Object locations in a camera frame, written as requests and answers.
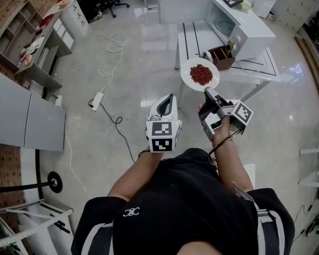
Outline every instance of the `white plate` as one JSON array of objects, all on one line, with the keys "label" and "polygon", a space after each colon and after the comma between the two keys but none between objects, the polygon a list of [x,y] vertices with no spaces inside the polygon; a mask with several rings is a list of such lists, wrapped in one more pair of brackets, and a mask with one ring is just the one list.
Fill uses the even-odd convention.
[{"label": "white plate", "polygon": [[[190,75],[190,68],[196,66],[197,64],[208,67],[213,74],[213,79],[209,83],[201,85],[200,83],[192,80]],[[191,58],[183,63],[183,65],[181,66],[181,77],[185,84],[195,91],[204,91],[204,89],[207,87],[216,88],[220,81],[220,73],[216,66],[210,61],[199,57]]]}]

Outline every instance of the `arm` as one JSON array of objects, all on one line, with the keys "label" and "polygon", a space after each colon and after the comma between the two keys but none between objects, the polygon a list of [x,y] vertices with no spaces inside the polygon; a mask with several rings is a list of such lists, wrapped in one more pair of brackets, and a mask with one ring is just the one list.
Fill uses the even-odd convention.
[{"label": "arm", "polygon": [[129,201],[151,179],[162,156],[162,153],[144,152],[116,181],[107,196]]},{"label": "arm", "polygon": [[[230,135],[229,127],[229,117],[225,117],[221,127],[215,131],[212,138],[213,147],[216,147]],[[232,139],[225,142],[214,153],[220,179],[227,189],[233,191],[233,182],[245,192],[254,189]]]}]

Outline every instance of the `sleeve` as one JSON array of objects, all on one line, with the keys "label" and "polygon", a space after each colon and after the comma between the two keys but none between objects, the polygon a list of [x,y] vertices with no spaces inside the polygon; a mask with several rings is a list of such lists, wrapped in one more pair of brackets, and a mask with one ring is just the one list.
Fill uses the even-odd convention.
[{"label": "sleeve", "polygon": [[291,251],[293,238],[295,235],[294,222],[275,191],[270,188],[258,189],[249,191],[248,194],[254,199],[260,209],[273,210],[280,215],[283,230],[285,233],[285,250],[284,254],[287,255]]},{"label": "sleeve", "polygon": [[89,200],[80,217],[77,230],[75,231],[71,252],[80,255],[86,237],[91,229],[98,224],[109,224],[114,216],[127,202],[117,197],[100,197]]}]

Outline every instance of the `red beans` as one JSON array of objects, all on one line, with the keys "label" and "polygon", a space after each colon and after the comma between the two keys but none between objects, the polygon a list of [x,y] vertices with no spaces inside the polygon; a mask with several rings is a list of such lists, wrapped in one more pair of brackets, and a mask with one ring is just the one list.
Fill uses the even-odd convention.
[{"label": "red beans", "polygon": [[190,68],[190,75],[192,80],[194,80],[197,83],[200,83],[201,85],[205,85],[211,82],[213,78],[213,74],[211,73],[209,68],[204,67],[201,64],[197,64],[196,66]]}]

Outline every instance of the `glossy tile floor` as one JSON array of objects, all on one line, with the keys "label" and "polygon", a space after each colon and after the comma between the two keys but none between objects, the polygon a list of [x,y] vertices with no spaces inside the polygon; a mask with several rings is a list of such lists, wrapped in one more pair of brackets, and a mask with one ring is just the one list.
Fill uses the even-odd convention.
[{"label": "glossy tile floor", "polygon": [[[178,94],[180,85],[180,73],[173,68],[176,26],[160,25],[157,10],[147,12],[141,0],[123,2],[130,3],[131,7],[115,8],[116,19],[105,12],[90,26],[88,35],[77,42],[74,53],[60,58],[55,69],[56,79],[63,85],[55,93],[63,95],[67,135],[73,149],[72,168],[91,197],[106,195],[132,165],[124,139],[103,109],[92,112],[87,105],[108,82],[98,75],[98,68],[113,67],[120,59],[119,54],[107,52],[109,41],[95,35],[123,31],[128,39],[123,61],[104,91],[102,103],[114,120],[123,117],[119,129],[128,138],[134,158],[147,147],[144,130],[150,105],[166,94]],[[319,143],[319,99],[293,34],[273,23],[267,25],[277,36],[271,51],[282,82],[271,83],[247,101],[254,116],[245,134],[234,141],[242,162],[256,164],[256,188],[273,188],[296,218],[301,205],[305,204],[307,209],[315,196],[315,189],[299,187],[298,181],[309,174],[319,160],[317,155],[300,156],[299,150]],[[121,35],[114,38],[123,39]],[[248,84],[232,82],[220,82],[217,87],[229,99],[241,98],[250,89]],[[166,157],[190,147],[211,149],[196,113],[202,100],[203,94],[187,96],[179,111],[183,130],[177,151]],[[75,229],[88,196],[70,169],[70,154],[66,142],[64,152],[41,152],[41,172],[43,176],[50,171],[61,175],[63,192],[54,194],[44,189],[44,193],[74,209],[71,222]],[[299,215],[297,235],[318,211],[319,201],[316,201],[307,216]],[[318,242],[319,236],[315,234],[301,237],[295,241],[291,254],[312,254]]]}]

